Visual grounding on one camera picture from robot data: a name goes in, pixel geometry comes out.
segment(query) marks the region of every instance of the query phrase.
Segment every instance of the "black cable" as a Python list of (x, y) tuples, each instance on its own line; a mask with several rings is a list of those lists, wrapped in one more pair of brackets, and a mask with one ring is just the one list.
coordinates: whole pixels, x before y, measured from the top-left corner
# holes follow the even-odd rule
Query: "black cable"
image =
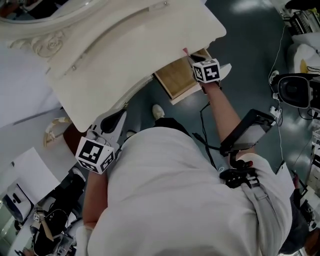
[(309, 117), (311, 118), (304, 118), (302, 115), (301, 115), (301, 112), (300, 112), (300, 108), (298, 108), (298, 112), (299, 112), (299, 116), (304, 119), (304, 120), (308, 120), (308, 121), (311, 121), (311, 120), (320, 120), (320, 117), (314, 117), (312, 114), (310, 114), (310, 111), (312, 111), (312, 109), (309, 109), (307, 111), (307, 114)]
[[(51, 214), (53, 214), (55, 211), (62, 211), (62, 212), (64, 212), (64, 214), (65, 214), (65, 216), (66, 216), (66, 228), (62, 231), (62, 232), (64, 232), (64, 233), (63, 233), (63, 236), (62, 236), (62, 238), (61, 238), (61, 240), (60, 240), (60, 243), (61, 243), (62, 240), (65, 238), (65, 236), (67, 236), (66, 233), (67, 233), (67, 231), (68, 231), (68, 225), (69, 225), (69, 216), (66, 214), (66, 212), (65, 212), (64, 210), (55, 209), (55, 210), (51, 211), (51, 212), (50, 212), (49, 214), (47, 214), (42, 220), (40, 220), (40, 223), (43, 222), (46, 218), (48, 218), (48, 217), (49, 217)], [(33, 235), (33, 238), (32, 238), (32, 243), (33, 243), (32, 248), (33, 248), (33, 251), (34, 251), (35, 254), (37, 254), (37, 253), (35, 252), (35, 248), (34, 248), (34, 243), (36, 242), (36, 241), (34, 241), (34, 240), (36, 240), (36, 234), (34, 234), (34, 235)]]
[(208, 144), (208, 138), (207, 138), (207, 132), (206, 132), (206, 128), (205, 128), (205, 124), (204, 124), (204, 117), (203, 117), (203, 114), (202, 112), (210, 105), (210, 102), (207, 103), (207, 105), (205, 105), (203, 107), (203, 109), (200, 110), (200, 118), (201, 118), (201, 124), (202, 124), (202, 133), (203, 133), (203, 136), (204, 136), (204, 139), (198, 134), (198, 133), (193, 133), (193, 136), (198, 140), (200, 141), (202, 144), (204, 144), (204, 147), (205, 147), (205, 152), (206, 154), (208, 155), (209, 159), (210, 159), (210, 163), (211, 165), (217, 169), (216, 165), (215, 165), (215, 162), (214, 162), (214, 159), (212, 158), (212, 155), (210, 153), (210, 149), (213, 149), (213, 150), (220, 150), (218, 147), (214, 147), (214, 146), (210, 146)]
[(320, 73), (320, 69), (319, 68), (315, 68), (315, 67), (312, 67), (312, 66), (306, 66), (306, 68), (310, 72), (318, 72), (318, 73)]

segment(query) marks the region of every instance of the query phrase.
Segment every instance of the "dark floor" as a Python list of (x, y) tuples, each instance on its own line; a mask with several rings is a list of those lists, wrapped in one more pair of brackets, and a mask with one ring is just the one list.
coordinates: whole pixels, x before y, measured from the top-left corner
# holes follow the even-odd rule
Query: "dark floor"
[[(225, 37), (218, 38), (208, 49), (211, 56), (217, 58), (221, 65), (227, 63), (232, 65), (230, 74), (222, 82), (224, 93), (240, 118), (243, 118), (250, 109), (268, 113), (271, 106), (277, 105), (271, 98), (268, 74), (275, 61), (284, 27), (280, 15), (269, 0), (208, 0), (206, 5), (227, 31)], [(274, 67), (281, 74), (287, 72), (285, 59), (291, 43), (291, 36), (286, 29)], [(127, 130), (138, 132), (154, 125), (151, 112), (153, 104), (161, 105), (165, 115), (175, 118), (189, 133), (202, 135), (199, 111), (207, 102), (207, 96), (198, 91), (178, 104), (171, 105), (164, 89), (153, 80), (129, 101), (122, 139), (124, 140)], [(219, 146), (210, 108), (203, 112), (203, 118), (209, 144)], [(311, 152), (312, 132), (307, 127), (307, 121), (299, 117), (297, 108), (283, 105), (283, 125), (280, 131), (284, 160), (289, 169), (296, 170), (303, 181), (309, 172)], [(197, 141), (196, 143), (207, 157), (203, 145)], [(277, 127), (273, 127), (260, 140), (256, 151), (269, 161), (274, 171), (277, 170), (282, 162)], [(217, 152), (212, 150), (211, 154), (217, 167), (226, 167), (224, 159)]]

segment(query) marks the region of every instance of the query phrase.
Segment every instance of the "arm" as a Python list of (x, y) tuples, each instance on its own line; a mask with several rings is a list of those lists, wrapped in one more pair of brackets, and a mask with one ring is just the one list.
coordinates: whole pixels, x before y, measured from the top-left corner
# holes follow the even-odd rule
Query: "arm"
[(19, 4), (17, 3), (4, 5), (3, 7), (0, 8), (0, 17), (6, 18), (9, 14), (13, 13), (18, 8), (19, 8)]
[(89, 173), (85, 190), (84, 206), (82, 211), (83, 223), (94, 229), (100, 215), (108, 207), (108, 176), (107, 172), (100, 175)]
[[(219, 138), (222, 142), (237, 127), (241, 120), (215, 82), (201, 83), (201, 86), (208, 95)], [(256, 151), (254, 148), (243, 150), (237, 154), (237, 157), (239, 158), (247, 153), (256, 153)]]
[(291, 255), (304, 247), (307, 237), (309, 235), (309, 226), (300, 210), (294, 204), (294, 197), (290, 198), (292, 210), (292, 224), (289, 235), (284, 241), (280, 253)]

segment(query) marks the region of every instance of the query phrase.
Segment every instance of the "hand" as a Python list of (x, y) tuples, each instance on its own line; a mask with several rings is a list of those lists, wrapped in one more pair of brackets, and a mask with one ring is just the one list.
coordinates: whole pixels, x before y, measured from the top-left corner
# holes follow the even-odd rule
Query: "hand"
[(25, 256), (35, 256), (35, 252), (32, 249), (24, 248), (22, 252)]
[(200, 82), (200, 85), (201, 85), (202, 87), (209, 87), (209, 86), (219, 87), (219, 85), (217, 84), (217, 82), (208, 82), (208, 83)]

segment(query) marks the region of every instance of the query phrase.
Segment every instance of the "white ornate cabinet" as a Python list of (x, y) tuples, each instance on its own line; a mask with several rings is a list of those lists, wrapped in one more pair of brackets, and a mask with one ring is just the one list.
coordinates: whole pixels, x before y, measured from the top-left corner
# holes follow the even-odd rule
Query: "white ornate cabinet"
[(154, 72), (184, 57), (183, 48), (194, 53), (226, 34), (200, 0), (77, 5), (43, 21), (1, 19), (0, 37), (9, 47), (28, 46), (47, 58), (47, 79), (81, 132), (100, 114), (121, 107)]

